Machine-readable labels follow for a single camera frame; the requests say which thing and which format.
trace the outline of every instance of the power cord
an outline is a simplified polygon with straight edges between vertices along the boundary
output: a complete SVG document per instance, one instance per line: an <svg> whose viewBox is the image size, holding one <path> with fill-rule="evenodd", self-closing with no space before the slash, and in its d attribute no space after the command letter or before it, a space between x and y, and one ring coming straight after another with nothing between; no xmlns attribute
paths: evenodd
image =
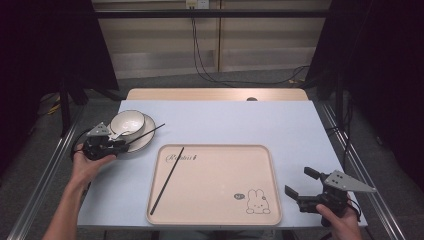
<svg viewBox="0 0 424 240"><path fill-rule="evenodd" d="M203 65L203 61L202 61L202 57L200 56L200 49L199 49L199 42L197 41L197 27L196 27L196 20L194 18L191 18L191 25L192 25L192 31L193 31L193 59L194 59L194 66L196 68L197 74L204 80L208 81L208 82L213 82L213 83L219 83L219 84L223 84L227 87L231 87L234 88L234 86L227 84L225 82L220 82L215 80L213 77L211 77L208 72L206 71L204 65ZM196 57L196 53L197 56L199 57L199 62L200 65L202 66L203 72L206 74L207 77L204 77L200 71L199 68L197 66L197 57Z"/></svg>
<svg viewBox="0 0 424 240"><path fill-rule="evenodd" d="M350 149L350 129L351 129L351 122L352 122L352 118L353 118L353 103L352 103L352 98L349 95L349 100L347 103L347 110L346 110L346 115L343 119L343 122L346 122L346 144L345 144L345 149L343 152L343 157L342 157L342 168L345 171L346 170L346 158L347 158L347 153Z"/></svg>
<svg viewBox="0 0 424 240"><path fill-rule="evenodd" d="M309 68L309 65L300 66L293 70L292 75L289 78L283 79L281 81L276 82L255 82L255 81L218 81L214 79L212 76L209 75L209 73L206 71L202 57L200 56L200 48L199 48L199 42L197 40L197 26L196 26L196 20L195 18L191 18L191 24L192 24L192 34L193 34L193 59L194 59L194 66L196 68L197 74L204 80L208 82L213 82L217 84L223 84L227 87L235 88L235 86L230 85L229 83L247 83L247 84L258 84L258 85L276 85L288 82L290 80L293 80L295 82L295 78L297 75L299 75L303 70ZM197 65L197 58L199 58L200 65L202 67L202 70L204 74L206 74L206 77L202 75L202 73L199 70L199 67Z"/></svg>
<svg viewBox="0 0 424 240"><path fill-rule="evenodd" d="M84 131L82 131L76 138L75 138L75 140L74 140L74 142L72 143L72 146L71 146L71 153L70 153L70 157L71 157L71 160L72 161L74 161L74 154L76 153L76 152L78 152L78 151L76 151L75 150L75 147L77 146L77 143L78 143L78 141L79 141L79 139L82 137L82 135L84 135L85 133L88 133L91 129L93 129L93 128L87 128L87 129L85 129Z"/></svg>
<svg viewBox="0 0 424 240"><path fill-rule="evenodd" d="M358 218L358 222L360 222L361 221L361 216L362 216L361 207L359 206L359 204L357 202L353 201L352 199L350 199L350 201L353 204L355 204L357 208L355 208L352 204L349 204L349 203L347 204L347 207L350 208L350 209L352 209L355 212L356 217Z"/></svg>

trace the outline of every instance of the white plate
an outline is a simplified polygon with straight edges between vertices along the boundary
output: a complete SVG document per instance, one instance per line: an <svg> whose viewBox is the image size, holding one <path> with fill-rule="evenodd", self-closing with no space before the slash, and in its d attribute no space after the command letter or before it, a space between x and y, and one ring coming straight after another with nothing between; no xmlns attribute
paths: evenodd
<svg viewBox="0 0 424 240"><path fill-rule="evenodd" d="M143 131L143 133L141 135L143 135L143 134L145 134L145 133L147 133L147 132L149 132L149 131L151 131L151 130L153 130L153 129L156 128L155 122L153 121L153 119L149 115L144 114L144 117L145 117L145 119L144 119L145 127L144 127L144 131ZM150 141L152 141L153 136L155 136L155 131L153 131L153 132L147 134L146 136L140 138L139 140L133 142L130 145L130 148L128 149L128 152L129 153L130 152L135 152L135 151L138 151L138 150L142 149L147 144L149 144Z"/></svg>

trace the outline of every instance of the cartoon bunny print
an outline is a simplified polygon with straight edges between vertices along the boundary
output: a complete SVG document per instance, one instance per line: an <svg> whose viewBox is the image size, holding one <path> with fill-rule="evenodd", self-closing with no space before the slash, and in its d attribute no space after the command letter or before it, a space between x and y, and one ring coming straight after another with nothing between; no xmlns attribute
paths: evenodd
<svg viewBox="0 0 424 240"><path fill-rule="evenodd" d="M249 200L247 201L247 210L248 214L269 214L269 204L266 200L264 191L261 189L258 190L249 190L248 194Z"/></svg>

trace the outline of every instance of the black chopstick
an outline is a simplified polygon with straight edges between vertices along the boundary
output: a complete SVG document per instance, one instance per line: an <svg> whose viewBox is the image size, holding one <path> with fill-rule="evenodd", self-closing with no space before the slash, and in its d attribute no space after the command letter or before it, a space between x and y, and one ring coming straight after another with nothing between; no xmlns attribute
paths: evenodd
<svg viewBox="0 0 424 240"><path fill-rule="evenodd" d="M149 133L151 133L151 132L155 131L156 129L158 129L158 128L162 127L163 125L165 125L165 123L164 123L164 124L162 124L162 125L160 125L160 126L159 126L159 127L157 127L157 128L154 128L154 129L152 129L152 130L150 130L150 131L146 132L145 134L141 135L140 137L138 137L138 138L136 138L136 139L132 140L131 142L127 143L127 145L129 145L129 144L131 144L131 143L133 143L133 142L135 142L135 141L139 140L140 138L142 138L142 137L146 136L147 134L149 134Z"/></svg>
<svg viewBox="0 0 424 240"><path fill-rule="evenodd" d="M184 147L181 149L181 152L180 152L180 154L178 155L178 158L177 158L177 160L175 161L174 166L173 166L173 167L172 167L172 169L171 169L171 172L169 172L168 178L166 179L165 184L163 184L162 190L160 190L160 193L159 193L158 198L156 199L155 205L153 205L153 208L152 208L152 210L150 211L150 215L153 215L153 213L155 212L155 209L156 209L156 207L157 207L157 205L158 205L158 203L159 203L159 200L160 200L160 198L162 197L163 191L165 190L166 185L168 184L168 181L169 181L169 179L171 178L171 175L172 175L172 173L174 172L175 166L177 166L178 160L180 160L180 158L181 158L181 154L183 153L183 151L184 151Z"/></svg>

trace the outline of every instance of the metal frame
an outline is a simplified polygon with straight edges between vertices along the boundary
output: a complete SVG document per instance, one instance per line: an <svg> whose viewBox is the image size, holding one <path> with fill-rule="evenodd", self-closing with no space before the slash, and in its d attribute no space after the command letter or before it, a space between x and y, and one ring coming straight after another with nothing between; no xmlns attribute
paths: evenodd
<svg viewBox="0 0 424 240"><path fill-rule="evenodd" d="M113 18L345 18L360 15L354 11L296 10L296 9L172 9L172 10L96 10L95 12L56 11L51 17Z"/></svg>
<svg viewBox="0 0 424 240"><path fill-rule="evenodd" d="M12 231L10 232L7 238L8 240L23 240L28 234L32 222L34 221L35 216L37 215L38 210L41 207L41 204L44 202L46 193L50 187L51 182L53 181L57 169L59 168L60 160L63 158L63 155L65 154L69 144L71 143L72 137L75 133L76 125L82 117L84 108L84 106L78 108L74 116L73 124L71 125L69 131L65 136L59 139L57 147L52 157L50 158L50 161L47 164L47 167L44 170L40 181L38 181L38 184L35 187L33 193L31 194L31 197L28 200L27 204L25 205L24 210L21 212L18 217L18 220L15 222L15 225L13 226Z"/></svg>
<svg viewBox="0 0 424 240"><path fill-rule="evenodd" d="M331 106L329 104L324 104L322 107L331 126L332 127L338 126L337 120L336 120L336 114L334 113ZM347 134L343 131L337 131L336 136L342 148L346 149ZM355 173L358 175L359 180L368 184L369 186L375 187L374 182L372 181L370 175L365 169L365 166L362 163L362 160L359 157L358 153L356 152L355 148L353 147L351 143L348 143L348 144L349 144L349 147L348 147L346 156L349 159L349 162L352 165ZM371 204L374 206L374 209L377 215L380 217L381 223L383 224L388 235L390 236L390 239L396 239L396 240L405 239L405 236L403 235L402 230L400 229L395 219L395 216L393 215L392 211L387 206L386 202L383 200L383 197L380 195L380 193L378 191L376 193L368 193L367 196Z"/></svg>

